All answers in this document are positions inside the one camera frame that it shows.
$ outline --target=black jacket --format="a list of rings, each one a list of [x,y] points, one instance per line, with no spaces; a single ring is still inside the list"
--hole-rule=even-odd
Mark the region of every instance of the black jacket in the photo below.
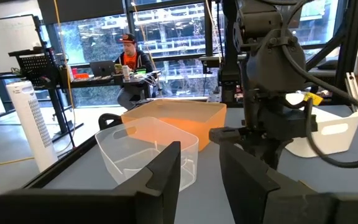
[[[146,68],[146,72],[152,72],[153,66],[152,62],[149,59],[149,56],[141,50],[136,50],[137,60],[136,60],[136,70],[140,68]],[[116,63],[124,65],[124,52],[117,58]]]

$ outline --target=white plastic bin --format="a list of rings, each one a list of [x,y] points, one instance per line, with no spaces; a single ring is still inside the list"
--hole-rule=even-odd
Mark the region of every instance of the white plastic bin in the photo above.
[[[295,105],[303,100],[303,94],[287,94],[287,101]],[[312,114],[316,115],[318,131],[312,136],[316,145],[324,154],[334,154],[349,150],[354,134],[358,127],[358,112],[346,118],[313,107]],[[300,157],[316,157],[306,138],[295,138],[286,146],[290,152]]]
[[[196,181],[198,138],[157,118],[141,118],[95,135],[104,163],[121,184],[131,178],[173,141],[180,141],[180,190]]]

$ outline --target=laptop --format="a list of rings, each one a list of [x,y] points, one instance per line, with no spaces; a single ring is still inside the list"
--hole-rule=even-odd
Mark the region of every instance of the laptop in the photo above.
[[[101,61],[101,62],[91,62],[89,63],[93,75],[96,77],[106,77],[108,75],[115,75],[116,68],[115,63],[112,60]]]

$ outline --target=orange shirt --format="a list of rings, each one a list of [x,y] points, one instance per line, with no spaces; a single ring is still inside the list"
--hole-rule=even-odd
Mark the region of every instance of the orange shirt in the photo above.
[[[127,54],[124,54],[124,65],[128,65],[128,67],[132,70],[136,69],[136,59],[137,54],[135,53],[134,56],[130,57]]]

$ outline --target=clear plastic bin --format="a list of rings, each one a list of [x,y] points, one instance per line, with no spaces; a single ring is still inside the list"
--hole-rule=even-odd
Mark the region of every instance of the clear plastic bin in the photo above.
[[[121,184],[131,178],[173,141],[180,141],[180,190],[196,181],[198,138],[157,118],[141,118],[96,133],[104,163]]]
[[[124,113],[122,122],[154,117],[198,137],[199,150],[209,143],[209,130],[224,126],[226,105],[186,100],[154,100]]]

